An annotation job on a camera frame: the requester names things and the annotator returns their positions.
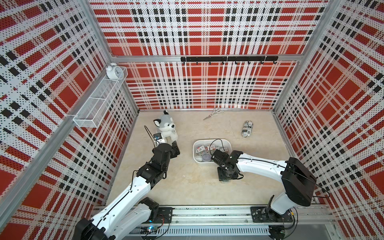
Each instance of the metal rail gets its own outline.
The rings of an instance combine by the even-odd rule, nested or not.
[[[115,63],[144,63],[144,62],[181,62],[185,57],[268,57],[278,56],[278,61],[302,61],[302,54],[276,54],[276,55],[161,55],[161,56],[111,56],[111,61]]]

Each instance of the white plastic tray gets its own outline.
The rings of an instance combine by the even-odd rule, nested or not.
[[[192,155],[193,155],[193,159],[195,160],[195,162],[197,164],[202,165],[202,166],[217,166],[217,164],[214,163],[214,162],[203,162],[203,158],[202,157],[196,157],[195,156],[196,145],[199,145],[199,144],[211,144],[213,140],[214,139],[201,139],[201,140],[197,140],[193,144]],[[224,147],[228,148],[228,154],[230,154],[232,152],[231,143],[228,140],[225,140],[225,139],[221,139],[221,140],[223,141]],[[220,140],[216,140],[213,144],[215,146],[222,147]]]

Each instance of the perforated metal panel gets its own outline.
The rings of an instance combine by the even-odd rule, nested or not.
[[[106,64],[78,1],[0,2],[0,197]]]
[[[71,239],[76,223],[105,203],[135,117],[119,90],[100,127],[75,127],[0,239],[18,239],[15,230],[23,239]]]
[[[384,1],[340,2],[278,114],[345,237],[383,239]]]
[[[121,63],[140,109],[272,109],[296,62]]]
[[[89,0],[115,56],[300,54],[326,0]]]
[[[160,228],[155,234],[148,236],[160,236],[165,233],[167,227]],[[269,226],[171,226],[164,236],[249,236],[270,235]]]

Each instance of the beige marble floor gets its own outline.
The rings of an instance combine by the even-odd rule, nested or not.
[[[132,171],[151,159],[153,145],[144,125],[155,133],[153,120],[161,114],[139,113],[107,204],[130,184]],[[228,111],[203,121],[209,114],[210,112],[203,111],[170,112],[179,134],[177,143],[181,154],[171,159],[167,178],[161,180],[147,197],[160,205],[267,204],[273,194],[276,195],[283,189],[282,184],[252,173],[244,173],[241,180],[221,183],[216,166],[200,166],[194,162],[192,146],[199,139],[223,138],[231,143],[232,150],[266,159],[288,160],[288,151],[271,113]],[[241,136],[246,120],[253,122],[252,135],[248,138]]]

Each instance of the scissors handle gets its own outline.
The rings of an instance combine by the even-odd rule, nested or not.
[[[221,110],[221,108],[215,108],[213,113],[210,114],[210,116],[213,117],[215,115],[221,115],[221,114],[224,114],[224,111]]]

